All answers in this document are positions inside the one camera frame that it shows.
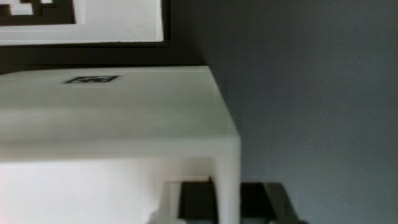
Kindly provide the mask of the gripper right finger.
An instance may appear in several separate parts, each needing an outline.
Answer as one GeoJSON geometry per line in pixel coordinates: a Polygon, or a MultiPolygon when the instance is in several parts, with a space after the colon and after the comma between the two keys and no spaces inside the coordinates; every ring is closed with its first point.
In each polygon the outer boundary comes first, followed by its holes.
{"type": "Polygon", "coordinates": [[[243,224],[310,224],[299,217],[282,183],[246,182],[241,190],[243,224]]]}

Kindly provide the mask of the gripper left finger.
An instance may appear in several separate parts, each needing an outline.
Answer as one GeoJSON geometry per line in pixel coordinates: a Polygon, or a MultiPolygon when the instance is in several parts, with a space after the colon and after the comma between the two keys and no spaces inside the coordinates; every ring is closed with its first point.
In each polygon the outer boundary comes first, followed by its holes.
{"type": "Polygon", "coordinates": [[[159,209],[148,224],[218,224],[218,193],[212,178],[168,181],[159,209]]]}

